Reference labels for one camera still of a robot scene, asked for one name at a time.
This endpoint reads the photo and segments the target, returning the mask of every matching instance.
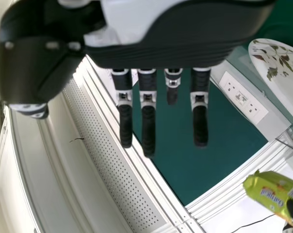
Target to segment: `metal frame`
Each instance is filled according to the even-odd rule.
[[[138,140],[134,137],[131,148],[122,148],[119,135],[119,112],[101,83],[94,67],[96,66],[92,60],[85,58],[75,74],[75,76],[79,76],[77,83],[85,87],[109,133],[117,142],[118,149],[152,202],[161,212],[162,216],[165,217],[166,221],[176,226],[178,231],[204,232],[171,191],[152,161],[144,157]]]

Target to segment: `perforated metal panel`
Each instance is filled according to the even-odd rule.
[[[109,134],[83,85],[72,79],[63,91],[77,129],[115,203],[135,233],[150,233],[166,222]]]

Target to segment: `electrical outlet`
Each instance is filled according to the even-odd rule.
[[[268,114],[267,109],[228,72],[221,78],[220,87],[253,124],[258,124]]]
[[[248,112],[248,114],[251,116],[251,117],[255,117],[255,115],[257,113],[259,113],[259,108],[257,108],[253,103],[249,103],[245,110]]]

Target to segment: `floral pattern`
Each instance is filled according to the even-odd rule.
[[[268,65],[267,78],[272,81],[273,77],[280,75],[287,77],[293,74],[293,51],[274,44],[268,39],[254,40],[251,55],[264,61]]]

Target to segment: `snack package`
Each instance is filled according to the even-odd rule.
[[[273,171],[248,176],[243,182],[247,195],[293,226],[287,200],[293,199],[293,180]]]

